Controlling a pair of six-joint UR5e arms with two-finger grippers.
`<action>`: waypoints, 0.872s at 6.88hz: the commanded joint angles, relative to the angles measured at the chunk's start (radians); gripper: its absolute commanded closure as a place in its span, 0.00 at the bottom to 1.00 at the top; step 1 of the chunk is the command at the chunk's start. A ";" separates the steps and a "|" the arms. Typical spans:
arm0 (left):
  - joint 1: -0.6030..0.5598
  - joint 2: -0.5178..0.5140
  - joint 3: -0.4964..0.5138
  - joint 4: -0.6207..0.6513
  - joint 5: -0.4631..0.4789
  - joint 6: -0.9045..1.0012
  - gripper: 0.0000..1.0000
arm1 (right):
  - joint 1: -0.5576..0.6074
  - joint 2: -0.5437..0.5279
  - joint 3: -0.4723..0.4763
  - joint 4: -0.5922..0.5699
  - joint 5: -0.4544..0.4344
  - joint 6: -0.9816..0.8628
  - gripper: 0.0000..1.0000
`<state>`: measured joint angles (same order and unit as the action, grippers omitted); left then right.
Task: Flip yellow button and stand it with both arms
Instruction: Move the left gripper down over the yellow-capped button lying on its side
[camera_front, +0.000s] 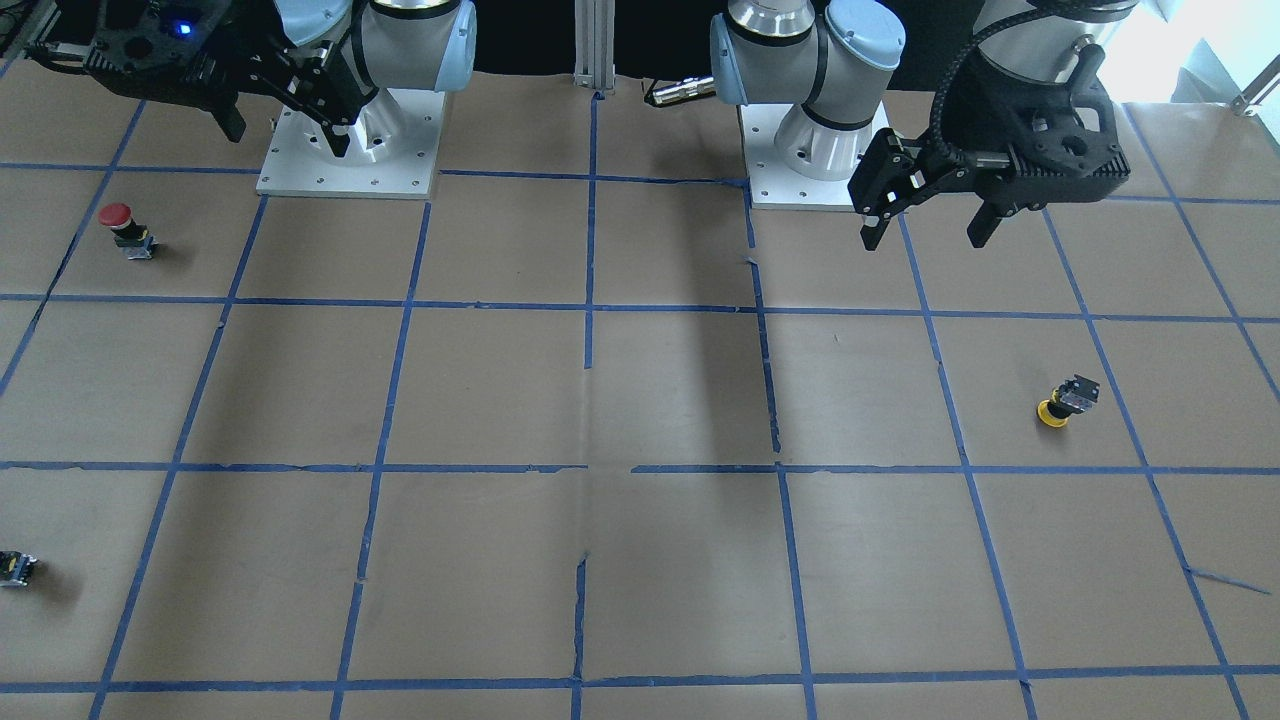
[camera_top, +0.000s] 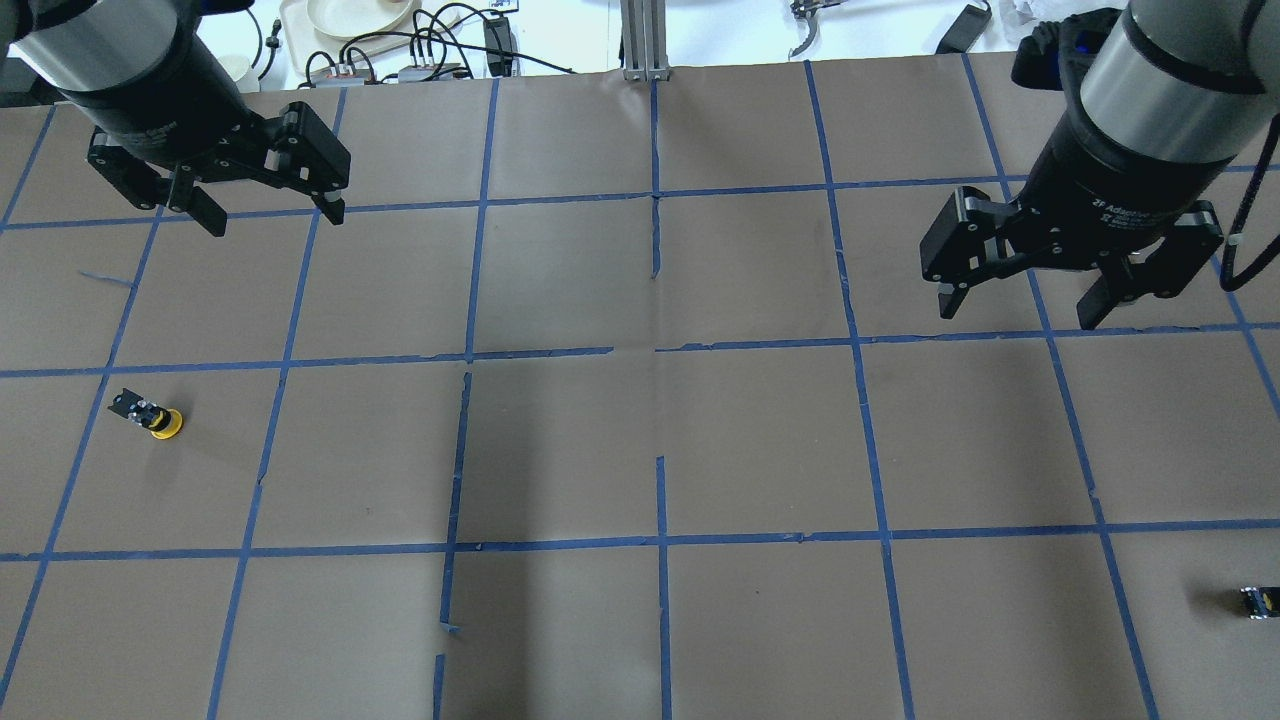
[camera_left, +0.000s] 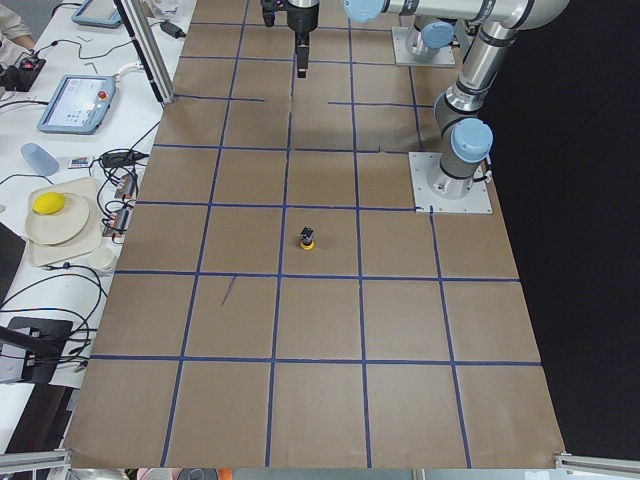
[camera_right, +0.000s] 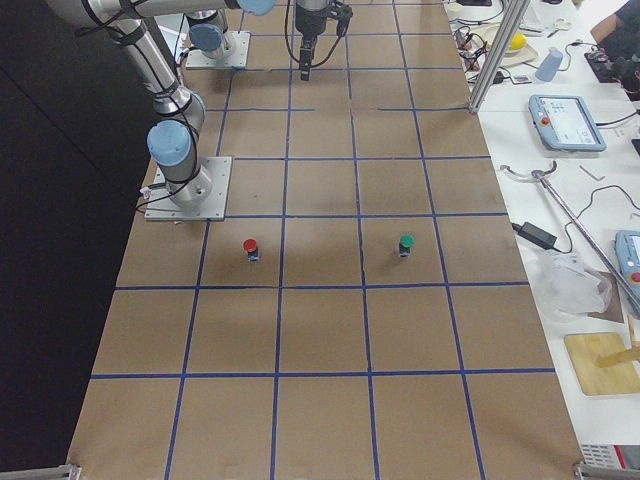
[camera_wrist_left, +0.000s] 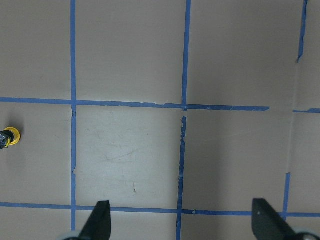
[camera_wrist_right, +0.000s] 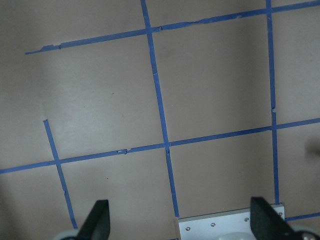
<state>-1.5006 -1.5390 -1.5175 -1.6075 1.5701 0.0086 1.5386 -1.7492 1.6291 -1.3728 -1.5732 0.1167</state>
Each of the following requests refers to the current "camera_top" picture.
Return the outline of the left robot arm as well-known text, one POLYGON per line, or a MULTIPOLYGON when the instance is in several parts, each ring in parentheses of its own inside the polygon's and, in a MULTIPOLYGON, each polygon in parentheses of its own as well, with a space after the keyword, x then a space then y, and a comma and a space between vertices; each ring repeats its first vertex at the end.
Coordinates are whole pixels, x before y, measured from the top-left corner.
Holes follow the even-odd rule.
POLYGON ((92 122, 87 163, 131 205, 184 214, 212 236, 206 186, 252 181, 346 218, 351 155, 306 102, 262 117, 198 37, 244 3, 5 1, 3 42, 92 122))

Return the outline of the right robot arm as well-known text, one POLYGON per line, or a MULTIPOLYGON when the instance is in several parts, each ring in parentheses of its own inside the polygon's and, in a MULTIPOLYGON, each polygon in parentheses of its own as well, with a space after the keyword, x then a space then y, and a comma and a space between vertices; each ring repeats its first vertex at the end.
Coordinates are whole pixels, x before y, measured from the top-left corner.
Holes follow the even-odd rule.
POLYGON ((1277 115, 1275 1, 1130 1, 1038 24, 1012 82, 1065 108, 1016 197, 956 188, 920 242, 951 319, 972 288, 1030 269, 1098 272, 1092 331, 1174 299, 1224 245, 1203 192, 1277 115))

